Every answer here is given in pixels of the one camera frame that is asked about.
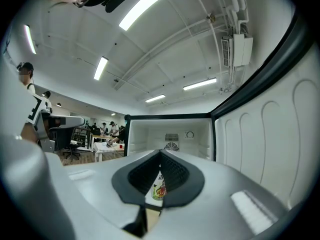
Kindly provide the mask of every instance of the rectangular light fixture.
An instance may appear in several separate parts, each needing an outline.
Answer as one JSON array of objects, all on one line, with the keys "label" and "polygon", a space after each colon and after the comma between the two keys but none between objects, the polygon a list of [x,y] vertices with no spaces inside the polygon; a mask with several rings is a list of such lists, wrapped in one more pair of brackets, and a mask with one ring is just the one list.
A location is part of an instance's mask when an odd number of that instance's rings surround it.
[{"label": "rectangular light fixture", "polygon": [[31,33],[30,33],[30,27],[29,27],[28,25],[24,25],[24,31],[25,31],[26,38],[27,38],[27,40],[28,40],[28,43],[29,43],[29,46],[30,46],[31,51],[32,51],[34,54],[37,54],[37,53],[36,53],[36,50],[35,50],[34,43],[32,42]]},{"label": "rectangular light fixture", "polygon": [[160,100],[160,99],[163,99],[165,98],[166,96],[164,96],[163,94],[158,96],[158,97],[154,97],[154,98],[151,98],[151,99],[147,99],[145,102],[149,103],[149,102],[154,102],[156,100]]},{"label": "rectangular light fixture", "polygon": [[140,0],[124,17],[119,27],[127,31],[131,25],[158,0]]},{"label": "rectangular light fixture", "polygon": [[105,57],[101,57],[99,65],[98,65],[98,67],[96,68],[96,71],[95,71],[95,75],[94,75],[94,79],[95,80],[99,80],[100,79],[101,74],[104,71],[104,68],[106,67],[107,63],[108,63],[108,59],[105,58]]},{"label": "rectangular light fixture", "polygon": [[193,88],[214,84],[216,82],[217,82],[217,79],[216,78],[212,78],[212,79],[209,79],[209,80],[205,80],[205,81],[202,81],[202,82],[198,82],[198,83],[194,83],[194,84],[185,86],[185,87],[183,87],[183,89],[185,91],[187,91],[187,90],[190,90],[190,89],[193,89]]}]

